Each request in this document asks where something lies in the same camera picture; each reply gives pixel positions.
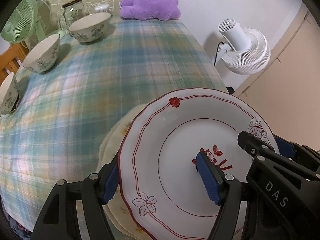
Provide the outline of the white plate red floral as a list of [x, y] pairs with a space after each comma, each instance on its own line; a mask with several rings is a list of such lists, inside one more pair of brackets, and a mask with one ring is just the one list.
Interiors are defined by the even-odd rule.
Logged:
[[118, 155], [121, 196], [132, 219], [153, 239], [207, 239], [219, 207], [208, 197], [196, 155], [204, 151], [245, 181], [253, 158], [238, 145], [242, 131], [277, 146], [252, 107], [218, 90], [179, 89], [146, 105]]

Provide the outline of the floral bowl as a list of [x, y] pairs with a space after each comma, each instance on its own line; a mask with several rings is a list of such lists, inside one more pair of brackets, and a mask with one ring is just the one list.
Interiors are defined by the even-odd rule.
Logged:
[[55, 64], [59, 51], [60, 35], [50, 35], [29, 51], [22, 66], [35, 73], [46, 72]]
[[108, 12], [87, 15], [72, 23], [68, 31], [79, 42], [96, 41], [108, 30], [111, 16]]
[[0, 88], [0, 113], [10, 113], [19, 97], [18, 83], [14, 73], [10, 73], [2, 82]]

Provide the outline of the cream plate underneath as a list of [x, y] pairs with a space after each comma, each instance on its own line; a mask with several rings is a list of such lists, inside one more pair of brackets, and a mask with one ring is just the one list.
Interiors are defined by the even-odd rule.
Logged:
[[119, 188], [119, 169], [116, 154], [120, 148], [131, 122], [143, 110], [145, 104], [133, 107], [125, 114], [108, 132], [99, 148], [99, 162], [97, 171], [103, 169], [105, 164], [111, 163], [111, 167], [103, 170], [101, 176], [103, 201], [107, 204], [103, 209], [108, 218], [115, 239], [150, 239], [131, 218], [130, 212], [122, 200]]

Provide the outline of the plaid tablecloth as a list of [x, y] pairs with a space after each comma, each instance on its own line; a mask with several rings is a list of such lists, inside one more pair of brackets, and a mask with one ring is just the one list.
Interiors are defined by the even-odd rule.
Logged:
[[130, 109], [181, 88], [226, 91], [178, 20], [113, 17], [100, 40], [67, 35], [49, 72], [20, 68], [16, 78], [20, 103], [1, 117], [1, 198], [27, 230], [59, 179], [80, 181], [97, 169], [102, 140]]

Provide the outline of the white floor fan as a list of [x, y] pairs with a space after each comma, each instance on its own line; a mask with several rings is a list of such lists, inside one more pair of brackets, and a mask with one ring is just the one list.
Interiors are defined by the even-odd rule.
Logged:
[[254, 28], [243, 28], [232, 18], [222, 21], [218, 30], [223, 36], [216, 50], [214, 64], [222, 61], [233, 73], [251, 75], [264, 69], [271, 58], [265, 35]]

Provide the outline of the wooden bed headboard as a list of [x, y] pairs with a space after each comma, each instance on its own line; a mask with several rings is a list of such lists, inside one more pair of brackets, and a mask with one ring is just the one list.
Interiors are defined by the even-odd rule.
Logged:
[[27, 54], [29, 53], [29, 49], [26, 46], [25, 42], [14, 43], [12, 44], [7, 51], [1, 54], [1, 64], [0, 64], [0, 80], [1, 83], [5, 80], [5, 78], [10, 73], [17, 73], [20, 64], [19, 61], [22, 62]]

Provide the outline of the purple plush toy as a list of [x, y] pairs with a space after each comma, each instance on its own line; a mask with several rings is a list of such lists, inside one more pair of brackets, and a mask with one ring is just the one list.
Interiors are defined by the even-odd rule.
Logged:
[[177, 20], [181, 16], [178, 0], [120, 0], [120, 16], [127, 20]]

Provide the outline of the green desk fan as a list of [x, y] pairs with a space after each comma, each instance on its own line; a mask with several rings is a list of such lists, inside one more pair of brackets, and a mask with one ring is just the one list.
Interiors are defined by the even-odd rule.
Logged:
[[1, 31], [1, 37], [10, 44], [23, 43], [32, 50], [40, 41], [57, 34], [63, 39], [67, 31], [50, 31], [52, 10], [45, 0], [22, 0], [14, 9]]

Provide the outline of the cotton swab container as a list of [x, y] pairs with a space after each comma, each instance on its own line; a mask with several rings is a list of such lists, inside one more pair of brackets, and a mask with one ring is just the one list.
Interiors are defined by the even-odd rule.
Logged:
[[109, 12], [110, 5], [108, 3], [103, 3], [99, 5], [94, 6], [94, 12], [100, 13], [100, 12]]

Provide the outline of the glass jar black lid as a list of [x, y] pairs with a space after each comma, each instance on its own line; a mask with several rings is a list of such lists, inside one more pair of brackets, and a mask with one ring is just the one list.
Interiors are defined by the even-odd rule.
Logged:
[[62, 16], [58, 20], [59, 27], [67, 30], [77, 20], [85, 16], [82, 0], [72, 0], [62, 5]]

